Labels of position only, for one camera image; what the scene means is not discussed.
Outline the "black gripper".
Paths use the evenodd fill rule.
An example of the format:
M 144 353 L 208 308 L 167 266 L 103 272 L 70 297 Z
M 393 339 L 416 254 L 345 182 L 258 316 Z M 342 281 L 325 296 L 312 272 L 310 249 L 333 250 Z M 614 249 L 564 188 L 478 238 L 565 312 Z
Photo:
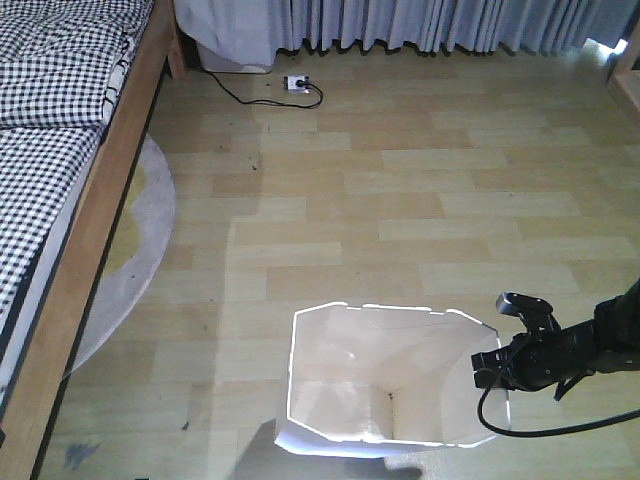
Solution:
M 534 340 L 521 333 L 507 346 L 473 354 L 471 363 L 477 388 L 535 392 L 584 374 L 594 358 L 590 334 L 555 332 Z

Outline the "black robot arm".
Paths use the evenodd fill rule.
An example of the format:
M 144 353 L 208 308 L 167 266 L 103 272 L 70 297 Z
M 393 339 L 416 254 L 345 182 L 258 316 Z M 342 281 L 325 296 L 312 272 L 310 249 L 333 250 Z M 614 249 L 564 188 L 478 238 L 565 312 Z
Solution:
M 562 328 L 541 298 L 504 292 L 496 301 L 503 315 L 526 328 L 505 347 L 471 356 L 478 388 L 536 392 L 554 385 L 561 399 L 587 376 L 639 368 L 639 285 L 596 305 L 593 318 Z

